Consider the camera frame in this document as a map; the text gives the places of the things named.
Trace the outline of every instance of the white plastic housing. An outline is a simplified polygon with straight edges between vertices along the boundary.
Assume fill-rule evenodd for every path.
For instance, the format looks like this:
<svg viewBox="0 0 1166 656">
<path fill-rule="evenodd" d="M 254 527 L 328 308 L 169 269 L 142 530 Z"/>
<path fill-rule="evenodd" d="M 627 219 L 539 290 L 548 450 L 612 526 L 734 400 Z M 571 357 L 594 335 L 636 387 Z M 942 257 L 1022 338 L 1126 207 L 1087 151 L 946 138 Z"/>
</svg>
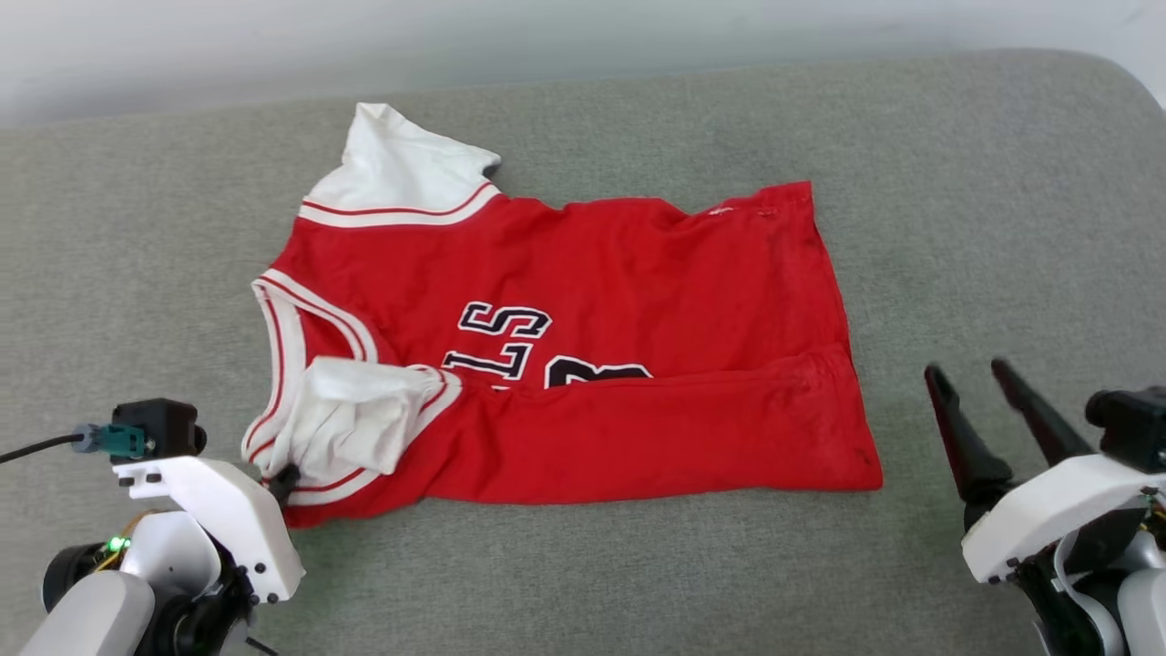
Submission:
<svg viewBox="0 0 1166 656">
<path fill-rule="evenodd" d="M 1145 474 L 1104 454 L 1069 458 L 1004 495 L 963 537 L 963 558 L 977 581 L 1004 579 L 1010 559 L 1024 560 L 1146 487 L 1166 488 L 1166 474 Z"/>
<path fill-rule="evenodd" d="M 233 466 L 192 456 L 115 465 L 119 479 L 132 478 L 131 499 L 169 496 L 219 542 L 247 578 L 261 602 L 274 594 L 286 601 L 303 578 L 300 555 L 279 503 L 269 492 Z M 157 482 L 147 477 L 160 475 Z"/>
</svg>

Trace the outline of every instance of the white trim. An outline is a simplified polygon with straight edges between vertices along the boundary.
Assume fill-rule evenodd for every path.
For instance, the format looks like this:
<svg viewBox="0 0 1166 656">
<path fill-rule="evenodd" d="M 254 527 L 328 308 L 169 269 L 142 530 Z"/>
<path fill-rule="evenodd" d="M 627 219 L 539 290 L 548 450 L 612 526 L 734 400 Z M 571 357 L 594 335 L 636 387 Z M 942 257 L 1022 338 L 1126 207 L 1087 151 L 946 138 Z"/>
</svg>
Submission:
<svg viewBox="0 0 1166 656">
<path fill-rule="evenodd" d="M 350 472 L 345 473 L 344 477 L 337 479 L 337 481 L 343 481 L 347 477 L 352 477 L 352 472 L 360 471 L 359 467 L 354 467 Z M 364 489 L 365 486 L 377 480 L 380 477 L 378 472 L 372 470 L 364 470 L 360 474 L 352 478 L 351 481 L 345 482 L 343 486 L 337 486 L 330 491 L 307 491 L 307 492 L 294 492 L 288 496 L 288 503 L 292 506 L 323 506 L 325 503 L 336 503 L 337 501 L 345 500 L 353 494 Z M 301 480 L 301 484 L 311 482 Z M 310 487 L 324 487 L 330 484 L 316 484 Z"/>
<path fill-rule="evenodd" d="M 272 394 L 267 408 L 244 433 L 240 450 L 244 460 L 250 460 L 259 447 L 274 440 L 280 428 L 287 423 L 287 416 L 292 411 L 290 398 L 300 389 L 300 379 L 307 366 L 303 325 L 300 323 L 300 313 L 295 305 L 287 298 L 271 295 L 259 280 L 251 285 L 264 312 L 264 322 L 267 324 L 267 340 L 272 354 Z M 266 470 L 269 459 L 271 450 L 264 450 L 264 453 L 255 458 L 255 465 L 260 470 Z"/>
<path fill-rule="evenodd" d="M 417 365 L 410 369 L 419 369 L 421 372 L 433 372 L 434 374 L 441 376 L 442 382 L 445 383 L 444 390 L 441 392 L 433 403 L 430 403 L 424 410 L 417 415 L 417 437 L 437 418 L 438 415 L 444 412 L 457 397 L 462 396 L 462 380 L 450 374 L 448 372 L 442 372 L 441 369 L 434 369 L 433 367 L 426 367 L 423 365 Z"/>
<path fill-rule="evenodd" d="M 469 196 L 466 196 L 465 200 L 451 207 L 444 209 L 441 212 L 427 212 L 419 207 L 385 207 L 381 211 L 372 211 L 370 213 L 347 214 L 330 212 L 328 210 L 303 204 L 300 205 L 300 217 L 314 223 L 331 225 L 332 227 L 372 227 L 378 225 L 451 225 L 470 218 L 484 207 L 486 203 L 493 199 L 494 196 L 500 193 L 501 191 L 497 186 L 485 183 L 482 186 L 476 188 Z M 325 206 L 328 205 L 326 203 L 317 202 L 311 197 L 304 198 L 304 202 Z"/>
<path fill-rule="evenodd" d="M 283 296 L 304 311 L 315 313 L 316 316 L 326 319 L 332 325 L 336 325 L 340 334 L 344 336 L 345 340 L 347 340 L 354 360 L 379 362 L 377 360 L 377 343 L 373 340 L 372 333 L 368 332 L 368 326 L 366 326 L 363 320 L 325 301 L 311 289 L 293 280 L 290 275 L 283 273 L 282 270 L 268 268 L 262 275 L 259 276 L 257 282 L 262 284 L 265 280 L 271 280 L 282 284 L 292 291 L 293 295 L 288 295 L 283 291 L 283 289 L 272 284 L 264 284 L 269 294 Z"/>
</svg>

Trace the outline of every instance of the red and white stripe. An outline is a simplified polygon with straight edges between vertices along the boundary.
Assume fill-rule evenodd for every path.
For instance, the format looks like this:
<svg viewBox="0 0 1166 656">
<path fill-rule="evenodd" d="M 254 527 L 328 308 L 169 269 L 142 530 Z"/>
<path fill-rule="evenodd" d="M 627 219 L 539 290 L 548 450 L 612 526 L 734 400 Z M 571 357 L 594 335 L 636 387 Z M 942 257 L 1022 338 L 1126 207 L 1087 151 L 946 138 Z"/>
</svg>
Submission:
<svg viewBox="0 0 1166 656">
<path fill-rule="evenodd" d="M 371 227 L 375 225 L 450 225 L 465 220 L 482 210 L 491 199 L 500 195 L 493 183 L 486 181 L 468 198 L 445 210 L 421 207 L 370 207 L 342 210 L 328 206 L 311 197 L 300 205 L 300 217 L 333 227 Z"/>
</svg>

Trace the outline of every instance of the cable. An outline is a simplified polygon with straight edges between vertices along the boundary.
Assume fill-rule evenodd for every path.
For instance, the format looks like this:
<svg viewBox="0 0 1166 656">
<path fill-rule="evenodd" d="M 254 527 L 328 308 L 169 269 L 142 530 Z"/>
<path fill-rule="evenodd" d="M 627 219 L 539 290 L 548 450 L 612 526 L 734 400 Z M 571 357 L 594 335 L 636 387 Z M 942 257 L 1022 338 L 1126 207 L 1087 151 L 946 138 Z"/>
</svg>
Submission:
<svg viewBox="0 0 1166 656">
<path fill-rule="evenodd" d="M 139 513 L 138 516 L 134 517 L 133 520 L 131 520 L 129 523 L 126 524 L 126 528 L 121 529 L 121 532 L 118 534 L 118 535 L 121 536 L 121 537 L 124 537 L 124 538 L 129 537 L 134 532 L 134 529 L 138 528 L 138 522 L 142 521 L 142 517 L 145 517 L 147 515 L 153 515 L 155 513 L 159 513 L 159 510 L 153 510 L 152 509 L 152 510 L 146 510 L 143 513 Z M 121 555 L 122 553 L 124 553 L 124 551 L 114 551 L 105 560 L 101 560 L 97 565 L 97 567 L 93 569 L 93 572 L 101 572 L 101 571 L 105 571 L 105 570 L 107 570 L 110 567 L 115 567 L 115 566 L 121 565 Z"/>
<path fill-rule="evenodd" d="M 259 651 L 262 651 L 264 654 L 267 654 L 267 656 L 280 656 L 279 653 L 276 653 L 274 649 L 272 649 L 271 647 L 267 647 L 262 642 L 259 642 L 258 640 L 255 640 L 255 639 L 253 639 L 251 636 L 247 636 L 246 643 L 250 644 L 251 647 L 254 647 Z"/>
<path fill-rule="evenodd" d="M 17 458 L 23 458 L 30 453 L 36 453 L 55 446 L 79 443 L 83 439 L 85 439 L 85 436 L 61 436 L 59 438 L 52 438 L 51 440 L 44 440 L 43 443 L 36 443 L 35 445 L 28 445 L 0 456 L 0 464 L 8 463 L 9 460 L 16 460 Z"/>
</svg>

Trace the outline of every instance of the white sleeve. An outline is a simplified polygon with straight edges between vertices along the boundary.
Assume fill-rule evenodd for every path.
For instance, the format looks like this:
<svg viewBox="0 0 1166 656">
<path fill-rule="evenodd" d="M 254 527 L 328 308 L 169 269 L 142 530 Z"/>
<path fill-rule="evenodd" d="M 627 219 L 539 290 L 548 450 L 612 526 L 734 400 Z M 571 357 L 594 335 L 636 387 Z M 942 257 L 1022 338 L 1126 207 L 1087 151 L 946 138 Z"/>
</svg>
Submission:
<svg viewBox="0 0 1166 656">
<path fill-rule="evenodd" d="M 498 193 L 484 171 L 501 157 L 423 129 L 386 104 L 360 103 L 342 162 L 304 198 L 301 216 L 342 227 L 450 223 Z"/>
</svg>

